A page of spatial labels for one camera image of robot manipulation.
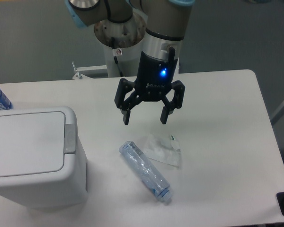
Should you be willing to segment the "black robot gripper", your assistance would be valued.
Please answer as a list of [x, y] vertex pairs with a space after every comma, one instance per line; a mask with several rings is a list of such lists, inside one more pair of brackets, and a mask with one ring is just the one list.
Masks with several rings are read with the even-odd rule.
[[[115, 105], [123, 115], [125, 125], [129, 124], [131, 110], [142, 101], [164, 103], [160, 121], [166, 124], [174, 109], [180, 109], [184, 100], [185, 85], [177, 80], [172, 82], [178, 60], [175, 50], [169, 50], [166, 60], [155, 59], [141, 52], [135, 82], [121, 78], [115, 95]], [[174, 90], [169, 101], [166, 95]]]

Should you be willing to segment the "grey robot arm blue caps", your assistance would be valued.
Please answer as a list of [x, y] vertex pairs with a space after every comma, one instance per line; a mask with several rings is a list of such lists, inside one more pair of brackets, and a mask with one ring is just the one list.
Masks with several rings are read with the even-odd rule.
[[174, 81], [192, 0], [67, 0], [78, 27], [94, 26], [109, 47], [120, 82], [115, 105], [129, 123], [141, 102], [162, 101], [160, 121], [182, 107], [185, 85]]

